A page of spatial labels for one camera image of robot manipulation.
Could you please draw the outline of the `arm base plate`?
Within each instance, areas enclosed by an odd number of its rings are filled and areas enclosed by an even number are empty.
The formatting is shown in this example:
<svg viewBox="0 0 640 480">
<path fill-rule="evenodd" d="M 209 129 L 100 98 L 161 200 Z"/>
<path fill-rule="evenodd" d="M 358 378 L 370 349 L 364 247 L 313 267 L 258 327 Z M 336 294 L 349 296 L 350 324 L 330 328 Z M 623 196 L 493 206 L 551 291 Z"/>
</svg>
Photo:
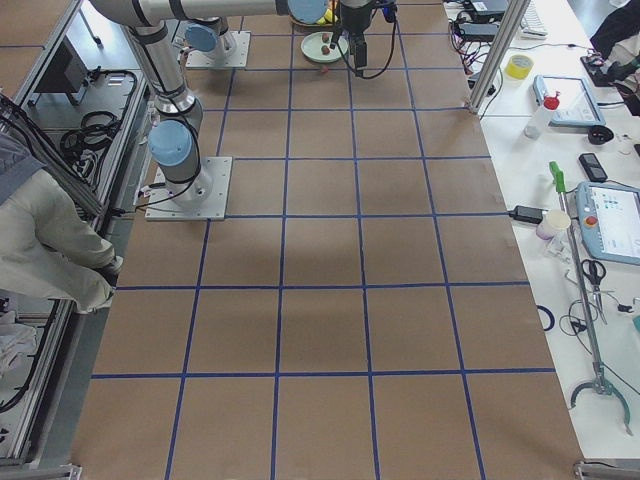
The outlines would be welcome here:
<svg viewBox="0 0 640 480">
<path fill-rule="evenodd" d="M 149 221 L 223 220 L 225 218 L 233 159 L 202 157 L 201 171 L 184 193 L 186 184 L 166 182 L 157 167 L 154 181 L 163 186 L 153 189 L 145 218 Z"/>
<path fill-rule="evenodd" d="M 233 69 L 245 68 L 251 41 L 249 31 L 227 31 L 219 35 L 209 30 L 185 33 L 190 48 L 187 56 L 188 69 Z"/>
</svg>

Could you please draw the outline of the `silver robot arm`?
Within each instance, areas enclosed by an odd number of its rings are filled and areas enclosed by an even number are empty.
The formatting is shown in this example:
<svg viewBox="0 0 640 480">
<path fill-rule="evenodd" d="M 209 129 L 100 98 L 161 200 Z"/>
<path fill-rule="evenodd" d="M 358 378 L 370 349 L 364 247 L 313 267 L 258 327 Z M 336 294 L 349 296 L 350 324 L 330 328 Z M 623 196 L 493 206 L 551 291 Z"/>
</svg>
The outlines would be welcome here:
<svg viewBox="0 0 640 480">
<path fill-rule="evenodd" d="M 329 8 L 327 1 L 94 1 L 94 8 L 109 20 L 128 27 L 152 27 L 167 19 L 195 20 L 223 16 L 286 15 L 311 24 Z M 371 25 L 374 1 L 341 1 L 338 31 L 348 36 L 349 51 L 354 68 L 360 70 L 368 63 L 365 32 Z"/>
<path fill-rule="evenodd" d="M 202 104 L 187 86 L 166 23 L 125 26 L 123 33 L 154 93 L 156 120 L 148 135 L 148 147 L 164 175 L 167 192 L 165 199 L 151 201 L 145 207 L 163 210 L 173 203 L 186 210 L 210 199 L 225 203 L 230 173 L 215 176 L 211 168 L 215 164 L 231 166 L 232 161 L 205 158 L 200 153 Z"/>
</svg>

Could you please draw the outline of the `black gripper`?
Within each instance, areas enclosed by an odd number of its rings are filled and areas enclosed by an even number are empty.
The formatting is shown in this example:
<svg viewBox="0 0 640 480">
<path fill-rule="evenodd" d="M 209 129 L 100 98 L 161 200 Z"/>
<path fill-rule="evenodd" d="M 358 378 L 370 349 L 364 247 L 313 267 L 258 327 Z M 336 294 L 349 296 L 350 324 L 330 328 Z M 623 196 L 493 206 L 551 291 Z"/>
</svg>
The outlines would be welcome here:
<svg viewBox="0 0 640 480">
<path fill-rule="evenodd" d="M 367 43 L 365 39 L 355 39 L 363 34 L 371 24 L 373 0 L 341 0 L 340 20 L 344 31 L 348 32 L 349 54 L 353 56 L 354 68 L 367 66 Z"/>
</svg>

